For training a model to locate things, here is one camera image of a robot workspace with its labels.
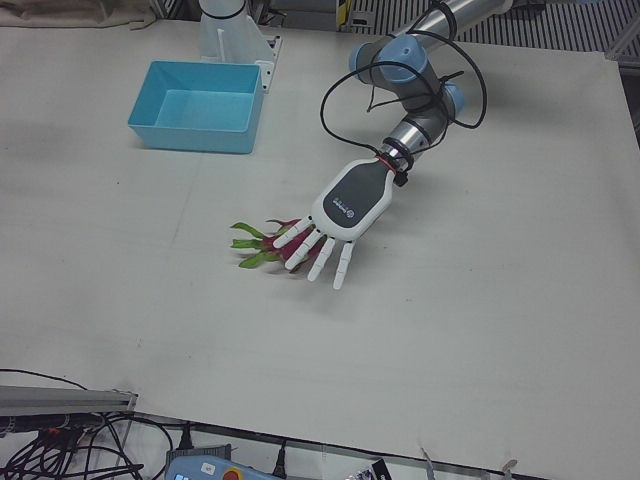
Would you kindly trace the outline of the white and grey robot hand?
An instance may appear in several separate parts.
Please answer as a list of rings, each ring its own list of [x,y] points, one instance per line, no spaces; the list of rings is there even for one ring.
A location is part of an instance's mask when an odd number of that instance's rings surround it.
[[[356,241],[391,204],[394,183],[406,181],[406,169],[388,155],[347,164],[315,199],[310,213],[274,240],[273,246],[280,249],[305,236],[285,261],[285,268],[293,270],[300,265],[312,248],[324,240],[307,274],[307,279],[314,281],[340,241],[343,246],[333,280],[333,288],[339,290]]]

